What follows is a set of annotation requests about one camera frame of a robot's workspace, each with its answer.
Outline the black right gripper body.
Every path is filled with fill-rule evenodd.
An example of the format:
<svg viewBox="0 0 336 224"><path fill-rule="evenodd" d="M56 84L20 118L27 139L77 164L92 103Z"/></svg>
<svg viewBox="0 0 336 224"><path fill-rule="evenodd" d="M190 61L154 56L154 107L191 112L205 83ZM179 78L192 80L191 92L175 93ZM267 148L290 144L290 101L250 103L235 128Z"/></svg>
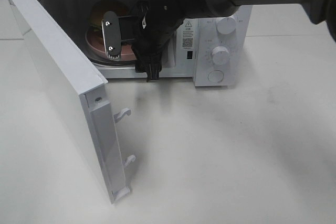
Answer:
<svg viewBox="0 0 336 224"><path fill-rule="evenodd" d="M188 16L188 0L148 0L133 25L131 48L135 70L145 72L147 82L160 78L162 54L175 31Z"/></svg>

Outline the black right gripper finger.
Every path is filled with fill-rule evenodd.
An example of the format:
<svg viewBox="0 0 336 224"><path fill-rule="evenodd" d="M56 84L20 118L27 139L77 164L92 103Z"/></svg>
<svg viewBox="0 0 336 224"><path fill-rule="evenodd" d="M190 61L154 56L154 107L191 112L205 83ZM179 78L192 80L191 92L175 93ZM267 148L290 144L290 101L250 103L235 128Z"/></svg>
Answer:
<svg viewBox="0 0 336 224"><path fill-rule="evenodd" d="M102 34L106 57L119 60L121 55L121 32L119 18L115 12L108 11L103 15Z"/></svg>

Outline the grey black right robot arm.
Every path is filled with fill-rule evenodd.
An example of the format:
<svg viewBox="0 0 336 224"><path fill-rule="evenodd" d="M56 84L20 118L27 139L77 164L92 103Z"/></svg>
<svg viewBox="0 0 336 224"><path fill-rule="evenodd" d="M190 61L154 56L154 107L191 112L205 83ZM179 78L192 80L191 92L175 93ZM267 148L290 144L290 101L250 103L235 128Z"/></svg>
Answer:
<svg viewBox="0 0 336 224"><path fill-rule="evenodd" d="M335 0L138 0L133 16L108 11L102 20L106 58L134 70L107 78L191 77L196 86L233 82L254 5L300 4L313 24L335 36Z"/></svg>

